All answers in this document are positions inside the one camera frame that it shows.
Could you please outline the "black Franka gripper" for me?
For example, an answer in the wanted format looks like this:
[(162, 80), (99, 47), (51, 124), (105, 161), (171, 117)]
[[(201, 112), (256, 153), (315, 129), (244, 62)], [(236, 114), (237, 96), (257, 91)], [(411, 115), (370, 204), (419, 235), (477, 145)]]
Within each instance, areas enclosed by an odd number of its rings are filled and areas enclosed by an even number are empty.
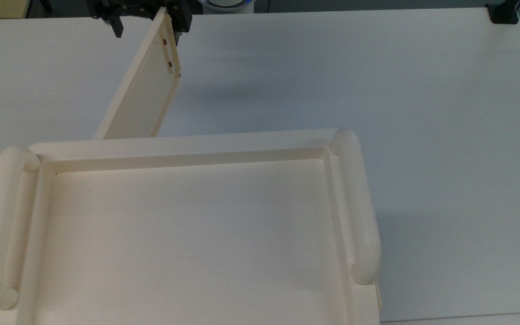
[(142, 17), (153, 20), (164, 8), (172, 20), (175, 44), (179, 45), (182, 33), (190, 30), (192, 13), (187, 0), (87, 0), (89, 15), (108, 24), (117, 38), (123, 34), (122, 16)]

